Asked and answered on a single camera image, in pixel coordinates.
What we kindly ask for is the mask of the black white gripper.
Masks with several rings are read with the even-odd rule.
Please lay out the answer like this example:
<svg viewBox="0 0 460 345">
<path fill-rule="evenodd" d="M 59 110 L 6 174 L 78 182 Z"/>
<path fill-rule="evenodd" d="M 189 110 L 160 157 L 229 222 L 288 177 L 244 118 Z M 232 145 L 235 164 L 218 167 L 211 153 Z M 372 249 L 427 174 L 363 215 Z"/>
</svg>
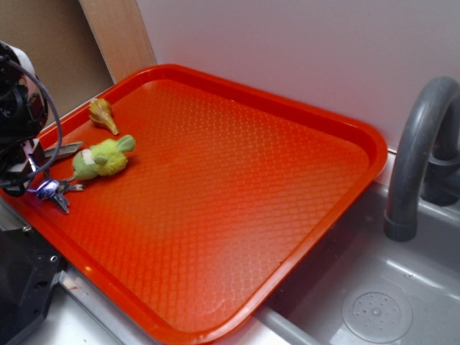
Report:
<svg viewBox="0 0 460 345">
<path fill-rule="evenodd" d="M 1 189 L 22 196 L 45 152 L 37 138 L 47 122 L 47 102 L 34 82 L 35 70 L 19 49 L 1 43 Z"/>
</svg>

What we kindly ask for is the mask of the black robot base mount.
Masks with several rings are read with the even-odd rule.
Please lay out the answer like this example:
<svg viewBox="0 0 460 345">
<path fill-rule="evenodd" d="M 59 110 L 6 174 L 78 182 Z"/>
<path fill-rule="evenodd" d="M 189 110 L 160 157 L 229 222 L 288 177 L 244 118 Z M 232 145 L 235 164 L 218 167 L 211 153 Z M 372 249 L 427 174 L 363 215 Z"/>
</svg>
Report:
<svg viewBox="0 0 460 345">
<path fill-rule="evenodd" d="M 47 317 L 62 257 L 31 228 L 1 232 L 1 343 L 19 344 Z"/>
</svg>

